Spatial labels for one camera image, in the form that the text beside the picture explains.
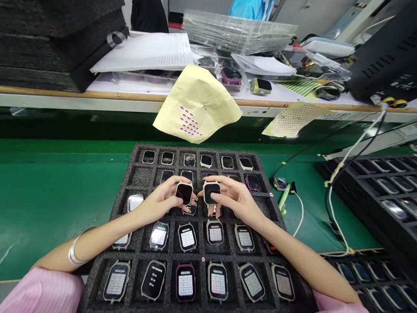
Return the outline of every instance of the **purple smartwatch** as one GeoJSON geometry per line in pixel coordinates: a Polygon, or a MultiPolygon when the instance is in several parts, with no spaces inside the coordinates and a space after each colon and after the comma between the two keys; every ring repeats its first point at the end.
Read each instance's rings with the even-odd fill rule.
{"type": "Polygon", "coordinates": [[[178,302],[193,301],[196,295],[195,271],[191,263],[179,263],[176,270],[176,295],[178,302]]]}

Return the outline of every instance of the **pink shirt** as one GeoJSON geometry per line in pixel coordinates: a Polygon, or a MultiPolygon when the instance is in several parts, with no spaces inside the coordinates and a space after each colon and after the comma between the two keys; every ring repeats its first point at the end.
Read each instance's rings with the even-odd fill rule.
{"type": "MultiPolygon", "coordinates": [[[[0,313],[75,313],[83,293],[81,277],[34,268],[0,304],[0,313]]],[[[358,304],[346,304],[314,291],[320,312],[367,313],[358,304]]]]}

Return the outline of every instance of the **black foam block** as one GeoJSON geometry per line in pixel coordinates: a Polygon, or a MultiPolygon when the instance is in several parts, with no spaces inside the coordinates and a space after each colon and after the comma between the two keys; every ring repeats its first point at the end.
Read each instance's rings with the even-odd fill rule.
{"type": "MultiPolygon", "coordinates": [[[[182,170],[191,170],[194,173],[194,189],[199,192],[203,186],[202,178],[206,173],[216,175],[237,175],[245,181],[245,175],[256,175],[261,182],[261,192],[252,192],[255,202],[262,212],[285,229],[282,215],[278,209],[277,199],[272,194],[268,178],[264,173],[261,161],[256,153],[230,150],[212,150],[196,147],[168,147],[157,145],[136,144],[127,166],[125,176],[116,197],[110,220],[127,212],[129,195],[142,193],[146,198],[158,185],[163,170],[173,170],[175,174],[182,170]],[[143,154],[147,150],[155,151],[153,164],[142,163],[143,154]],[[174,153],[172,165],[162,165],[161,157],[165,151],[174,153]],[[184,166],[186,153],[196,155],[196,166],[184,166]],[[213,158],[213,167],[210,169],[200,167],[202,154],[213,158]],[[231,156],[235,168],[224,170],[221,167],[221,157],[231,156]],[[244,171],[239,166],[239,158],[249,158],[253,171],[244,171]]],[[[84,294],[80,301],[79,312],[316,312],[317,306],[311,288],[294,270],[294,268],[281,255],[270,256],[264,246],[262,236],[252,230],[255,249],[251,252],[240,251],[235,237],[235,224],[242,221],[234,216],[231,209],[223,208],[220,221],[223,223],[225,240],[221,245],[210,245],[207,241],[206,223],[208,211],[202,198],[198,200],[195,216],[183,215],[180,208],[172,208],[161,221],[169,224],[169,237],[162,251],[153,251],[149,247],[149,237],[153,224],[147,225],[133,232],[132,241],[126,251],[114,251],[112,248],[96,257],[90,272],[84,294]],[[192,252],[182,252],[178,227],[191,223],[196,232],[197,248],[192,252]],[[129,276],[126,294],[121,303],[110,305],[103,299],[103,289],[109,274],[110,267],[116,260],[130,261],[132,270],[129,276]],[[141,295],[141,284],[146,268],[151,260],[164,262],[166,277],[161,296],[150,301],[141,295]],[[210,261],[222,262],[227,271],[228,298],[220,304],[210,299],[207,284],[207,268],[210,261]],[[179,303],[175,295],[175,270],[178,263],[192,263],[196,274],[196,297],[193,302],[179,303]],[[239,266],[245,263],[255,266],[265,286],[265,296],[262,300],[252,303],[247,297],[239,276],[239,266]],[[284,265],[292,276],[295,290],[295,301],[280,300],[275,288],[271,272],[271,264],[284,265]]]]}

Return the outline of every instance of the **electronic device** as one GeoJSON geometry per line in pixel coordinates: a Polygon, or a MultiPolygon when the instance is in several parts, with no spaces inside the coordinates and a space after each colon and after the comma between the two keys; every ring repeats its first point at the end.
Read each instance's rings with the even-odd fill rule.
{"type": "Polygon", "coordinates": [[[397,194],[400,193],[397,189],[394,188],[394,186],[388,181],[383,178],[376,180],[377,184],[382,187],[387,193],[389,194],[397,194]]]}
{"type": "Polygon", "coordinates": [[[155,151],[145,151],[142,158],[142,163],[153,164],[155,161],[155,151]]]}
{"type": "Polygon", "coordinates": [[[407,171],[407,168],[398,160],[386,160],[385,162],[399,173],[407,171]]]}
{"type": "Polygon", "coordinates": [[[248,298],[253,303],[262,299],[265,295],[265,287],[255,267],[246,263],[239,267],[239,275],[248,298]]]}
{"type": "Polygon", "coordinates": [[[170,177],[174,176],[174,171],[164,170],[161,175],[160,183],[166,182],[170,177]]]}
{"type": "Polygon", "coordinates": [[[246,175],[246,186],[250,191],[260,192],[261,191],[261,182],[259,178],[255,175],[246,175]]]}
{"type": "Polygon", "coordinates": [[[220,75],[222,76],[223,83],[230,85],[240,85],[242,83],[242,75],[235,67],[223,67],[220,75]]]}
{"type": "Polygon", "coordinates": [[[227,272],[223,263],[212,263],[207,269],[208,294],[212,300],[225,301],[228,296],[227,272]]]}
{"type": "Polygon", "coordinates": [[[161,295],[165,273],[166,267],[164,263],[155,260],[150,261],[140,287],[142,296],[156,301],[161,295]]]}
{"type": "Polygon", "coordinates": [[[237,181],[238,183],[240,183],[240,182],[241,182],[241,181],[240,181],[239,176],[236,176],[236,175],[228,175],[227,177],[229,177],[229,178],[231,178],[231,179],[233,179],[233,180],[237,181]]]}
{"type": "Polygon", "coordinates": [[[399,178],[399,177],[391,177],[391,180],[393,181],[393,183],[397,187],[399,187],[404,192],[410,192],[410,191],[412,191],[414,189],[411,184],[407,183],[402,178],[399,178]]]}
{"type": "Polygon", "coordinates": [[[390,200],[384,200],[381,201],[381,203],[400,220],[406,219],[408,217],[407,213],[405,213],[405,211],[401,209],[396,203],[390,200]]]}
{"type": "Polygon", "coordinates": [[[371,277],[368,274],[368,271],[366,270],[366,268],[358,263],[358,262],[351,262],[353,270],[355,271],[356,275],[358,276],[359,280],[361,282],[370,282],[371,281],[371,277]]]}
{"type": "Polygon", "coordinates": [[[249,226],[235,224],[235,236],[241,251],[252,251],[255,248],[249,226]]]}
{"type": "Polygon", "coordinates": [[[253,164],[248,158],[239,158],[242,170],[253,170],[253,164]]]}
{"type": "Polygon", "coordinates": [[[207,220],[207,241],[209,244],[222,244],[225,240],[223,224],[219,220],[207,220]]]}
{"type": "Polygon", "coordinates": [[[213,165],[213,159],[211,156],[203,154],[200,159],[200,166],[210,168],[213,165]]]}
{"type": "Polygon", "coordinates": [[[404,277],[401,271],[391,261],[382,261],[382,266],[391,278],[399,280],[404,277]]]}
{"type": "Polygon", "coordinates": [[[269,241],[267,241],[264,237],[262,237],[264,240],[265,248],[268,251],[270,255],[279,254],[278,249],[275,248],[269,241]]]}
{"type": "Polygon", "coordinates": [[[192,251],[197,247],[197,237],[191,223],[178,227],[178,238],[180,248],[184,252],[192,251]]]}
{"type": "Polygon", "coordinates": [[[381,294],[378,290],[375,288],[367,288],[367,291],[369,293],[369,296],[371,297],[374,304],[377,306],[377,308],[381,312],[390,312],[391,306],[388,303],[388,301],[385,299],[383,294],[381,294]]]}
{"type": "Polygon", "coordinates": [[[336,267],[338,268],[338,271],[342,276],[349,282],[349,283],[355,283],[356,279],[353,275],[351,269],[349,266],[347,266],[344,263],[336,263],[336,267]]]}
{"type": "Polygon", "coordinates": [[[407,302],[405,302],[404,298],[400,295],[397,289],[391,286],[383,286],[382,291],[387,296],[387,298],[391,301],[394,307],[396,307],[397,309],[401,311],[409,310],[407,302]]]}
{"type": "Polygon", "coordinates": [[[132,212],[140,204],[142,204],[142,202],[143,202],[143,195],[141,193],[129,196],[129,198],[127,200],[127,210],[129,212],[132,212]]]}
{"type": "Polygon", "coordinates": [[[210,195],[211,193],[221,193],[218,182],[204,182],[203,185],[203,199],[206,204],[217,204],[217,202],[210,195]]]}
{"type": "Polygon", "coordinates": [[[260,78],[252,79],[249,83],[249,87],[252,93],[262,96],[269,95],[272,91],[271,83],[260,78]]]}
{"type": "Polygon", "coordinates": [[[122,238],[120,238],[118,241],[116,241],[112,248],[114,250],[125,250],[129,246],[130,239],[132,238],[132,233],[124,235],[122,238]]]}
{"type": "Polygon", "coordinates": [[[126,292],[129,281],[130,262],[119,262],[117,260],[110,269],[106,286],[103,291],[105,301],[120,302],[126,292]]]}
{"type": "Polygon", "coordinates": [[[189,205],[192,200],[192,193],[194,188],[192,183],[183,183],[180,181],[175,190],[175,196],[182,199],[182,204],[189,205]]]}
{"type": "Polygon", "coordinates": [[[174,154],[172,152],[164,152],[162,154],[161,164],[172,165],[174,163],[174,154]]]}
{"type": "Polygon", "coordinates": [[[386,281],[387,276],[385,275],[385,271],[382,268],[382,265],[379,262],[369,261],[366,262],[366,266],[368,267],[370,273],[377,281],[386,281]]]}
{"type": "Polygon", "coordinates": [[[225,170],[232,170],[235,168],[234,164],[233,164],[233,159],[230,156],[222,156],[222,168],[225,170]]]}
{"type": "Polygon", "coordinates": [[[154,250],[163,250],[168,242],[169,225],[162,222],[156,222],[153,225],[149,246],[154,250]]]}
{"type": "Polygon", "coordinates": [[[417,309],[417,293],[406,285],[399,285],[398,288],[400,288],[401,293],[407,298],[411,305],[417,309]]]}
{"type": "Polygon", "coordinates": [[[388,173],[392,170],[392,168],[381,160],[371,160],[370,161],[378,170],[380,170],[383,173],[388,173]]]}
{"type": "Polygon", "coordinates": [[[406,176],[405,179],[411,183],[414,187],[417,188],[417,177],[414,176],[406,176]]]}
{"type": "Polygon", "coordinates": [[[181,176],[185,177],[185,178],[188,178],[191,181],[191,183],[193,183],[193,181],[194,181],[194,175],[193,175],[192,171],[182,171],[181,176]]]}
{"type": "Polygon", "coordinates": [[[184,166],[195,166],[195,154],[187,153],[184,155],[184,166]]]}
{"type": "MultiPolygon", "coordinates": [[[[386,9],[390,9],[387,17],[395,15],[391,9],[393,3],[399,2],[404,5],[404,1],[384,1],[386,9]]],[[[352,76],[347,82],[356,100],[371,104],[370,97],[379,95],[382,100],[392,98],[407,103],[417,97],[415,12],[417,2],[408,1],[394,18],[356,50],[356,62],[349,68],[352,76]]]]}
{"type": "Polygon", "coordinates": [[[176,295],[178,302],[193,301],[197,290],[195,289],[195,271],[191,263],[178,264],[176,272],[176,295]]]}
{"type": "Polygon", "coordinates": [[[401,205],[417,219],[417,205],[409,200],[400,200],[401,205]]]}
{"type": "Polygon", "coordinates": [[[277,264],[271,265],[271,271],[278,296],[288,301],[294,301],[295,294],[290,272],[282,265],[277,264]]]}

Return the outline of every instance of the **table surface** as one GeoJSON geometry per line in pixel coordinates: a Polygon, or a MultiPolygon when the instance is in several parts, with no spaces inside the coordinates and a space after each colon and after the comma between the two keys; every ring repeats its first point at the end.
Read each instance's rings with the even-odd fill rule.
{"type": "MultiPolygon", "coordinates": [[[[135,142],[77,140],[0,140],[0,280],[20,279],[44,254],[88,227],[108,221],[135,142]]],[[[191,146],[189,143],[157,143],[191,146]]],[[[201,144],[215,149],[249,150],[259,154],[269,177],[302,145],[201,144]]],[[[304,222],[297,238],[317,252],[342,251],[344,245],[327,226],[322,177],[313,162],[322,161],[312,148],[280,170],[295,181],[304,202],[304,222]]],[[[274,192],[279,200],[281,193],[274,192]]],[[[349,245],[379,248],[365,226],[337,195],[335,214],[349,245]]],[[[293,233],[301,217],[298,198],[289,196],[284,220],[293,233]]]]}

